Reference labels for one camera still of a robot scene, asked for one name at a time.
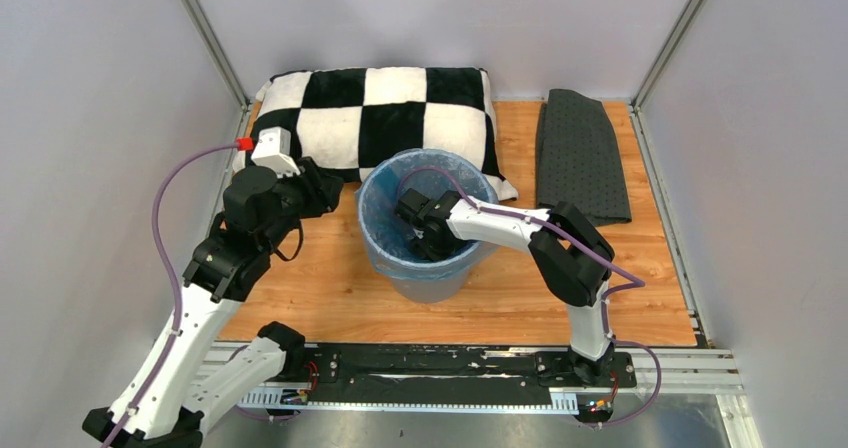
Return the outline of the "right aluminium corner post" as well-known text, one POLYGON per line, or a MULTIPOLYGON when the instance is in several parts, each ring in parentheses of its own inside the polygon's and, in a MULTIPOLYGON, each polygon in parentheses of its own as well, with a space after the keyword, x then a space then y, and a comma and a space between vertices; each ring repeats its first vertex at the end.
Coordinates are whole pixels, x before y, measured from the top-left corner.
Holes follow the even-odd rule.
POLYGON ((641 110, 650 99, 679 45, 706 2, 707 0, 686 0, 636 94, 631 99, 634 111, 641 110))

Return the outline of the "black white checkered pillow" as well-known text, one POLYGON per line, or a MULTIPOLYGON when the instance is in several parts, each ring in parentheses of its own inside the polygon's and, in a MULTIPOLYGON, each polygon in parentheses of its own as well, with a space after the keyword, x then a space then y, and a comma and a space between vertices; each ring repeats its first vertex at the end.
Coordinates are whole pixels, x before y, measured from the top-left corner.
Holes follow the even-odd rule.
POLYGON ((408 149, 440 149, 478 169, 498 200, 518 196, 498 164, 492 88, 482 68, 292 71, 271 77, 255 98, 253 140, 280 130, 284 154, 310 157, 346 182, 365 180, 408 149))

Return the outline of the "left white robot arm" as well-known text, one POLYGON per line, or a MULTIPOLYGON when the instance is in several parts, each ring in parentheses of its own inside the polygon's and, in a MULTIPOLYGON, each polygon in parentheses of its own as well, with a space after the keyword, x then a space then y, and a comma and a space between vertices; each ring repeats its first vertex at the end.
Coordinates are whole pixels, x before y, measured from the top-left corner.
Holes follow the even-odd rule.
POLYGON ((175 290, 171 319, 123 393, 91 410, 82 429, 104 447, 198 447, 236 404, 264 381, 313 374, 305 338, 270 322, 202 382, 197 372, 219 333, 270 269, 287 235, 333 212, 342 179, 311 158, 291 176, 248 166, 224 190, 222 209, 194 249, 182 276, 166 268, 175 290))

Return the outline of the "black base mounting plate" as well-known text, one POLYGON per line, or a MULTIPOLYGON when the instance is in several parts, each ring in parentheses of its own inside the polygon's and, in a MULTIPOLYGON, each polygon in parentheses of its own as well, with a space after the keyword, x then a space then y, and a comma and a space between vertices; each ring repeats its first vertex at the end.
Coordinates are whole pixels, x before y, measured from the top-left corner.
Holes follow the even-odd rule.
POLYGON ((626 352, 613 354, 607 377, 585 385, 567 349, 331 343, 307 347, 298 371, 272 381, 288 391, 311 389, 311 402, 518 407, 548 405, 556 389, 606 396, 637 384, 626 352))

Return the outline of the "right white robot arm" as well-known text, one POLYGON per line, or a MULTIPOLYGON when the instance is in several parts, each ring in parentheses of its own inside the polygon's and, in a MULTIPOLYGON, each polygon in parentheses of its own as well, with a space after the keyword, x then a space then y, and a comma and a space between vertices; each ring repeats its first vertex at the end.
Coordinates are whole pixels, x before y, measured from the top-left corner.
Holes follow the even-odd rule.
POLYGON ((453 190, 433 199, 409 188, 396 202, 395 214, 414 230, 412 251, 432 262, 452 257, 470 242, 530 255, 548 290, 566 305, 568 360, 575 379, 592 386, 610 374, 614 348, 601 296, 609 286, 615 254, 573 204, 527 210, 453 190))

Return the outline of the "aluminium frame rail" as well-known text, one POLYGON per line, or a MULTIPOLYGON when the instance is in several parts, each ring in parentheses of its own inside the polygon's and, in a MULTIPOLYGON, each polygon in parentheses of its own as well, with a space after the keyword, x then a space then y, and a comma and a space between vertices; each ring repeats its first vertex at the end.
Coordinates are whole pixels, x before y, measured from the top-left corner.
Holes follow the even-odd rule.
POLYGON ((758 447, 733 355, 619 347, 584 384, 556 345, 318 343, 208 447, 758 447))

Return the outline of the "aluminium corner post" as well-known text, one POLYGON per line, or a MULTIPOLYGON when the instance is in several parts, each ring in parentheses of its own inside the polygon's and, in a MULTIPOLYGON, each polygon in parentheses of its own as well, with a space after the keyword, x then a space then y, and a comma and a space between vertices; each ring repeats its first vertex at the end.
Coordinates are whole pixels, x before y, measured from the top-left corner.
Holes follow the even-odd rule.
POLYGON ((180 0, 180 2, 206 47, 230 95, 241 111, 246 112, 250 105, 250 99, 245 93, 245 89, 203 8, 201 0, 180 0))
POLYGON ((634 111, 641 110, 650 99, 679 45, 706 2, 707 0, 686 0, 636 94, 631 99, 634 111))

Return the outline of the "dark grey perforated mat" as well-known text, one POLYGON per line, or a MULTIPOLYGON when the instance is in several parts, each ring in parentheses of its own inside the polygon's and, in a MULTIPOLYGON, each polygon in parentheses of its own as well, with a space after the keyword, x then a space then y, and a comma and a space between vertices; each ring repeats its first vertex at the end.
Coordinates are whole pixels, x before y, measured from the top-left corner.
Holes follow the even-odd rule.
POLYGON ((537 206, 571 202, 596 227, 632 221, 619 146, 600 101, 570 89, 548 92, 535 168, 537 206))

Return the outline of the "left aluminium corner post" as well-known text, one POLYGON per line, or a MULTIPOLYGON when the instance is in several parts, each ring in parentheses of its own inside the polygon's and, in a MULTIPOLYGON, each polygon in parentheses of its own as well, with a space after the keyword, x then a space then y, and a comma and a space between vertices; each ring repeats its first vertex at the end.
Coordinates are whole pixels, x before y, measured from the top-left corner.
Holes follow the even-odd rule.
POLYGON ((230 95, 241 111, 246 112, 250 105, 250 99, 245 93, 245 89, 203 8, 201 0, 180 0, 180 2, 206 47, 230 95))

